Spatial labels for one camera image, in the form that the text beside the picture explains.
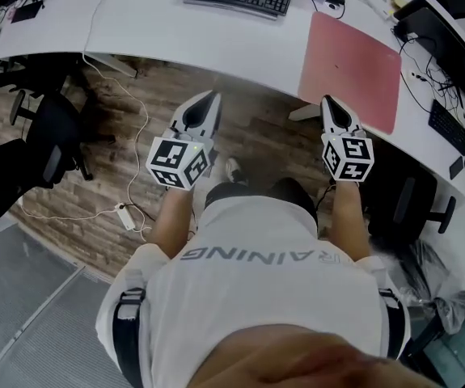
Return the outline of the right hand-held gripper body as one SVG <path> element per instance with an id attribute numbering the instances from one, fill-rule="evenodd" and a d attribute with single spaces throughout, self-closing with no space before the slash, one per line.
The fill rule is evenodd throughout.
<path id="1" fill-rule="evenodd" d="M 335 181 L 363 182 L 374 165 L 372 140 L 347 133 L 323 133 L 322 159 Z"/>

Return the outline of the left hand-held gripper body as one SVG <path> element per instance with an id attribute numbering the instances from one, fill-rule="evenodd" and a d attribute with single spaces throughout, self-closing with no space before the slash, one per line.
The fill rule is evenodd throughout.
<path id="1" fill-rule="evenodd" d="M 213 138 L 168 128 L 154 138 L 146 169 L 158 184 L 190 191 L 211 167 Z"/>

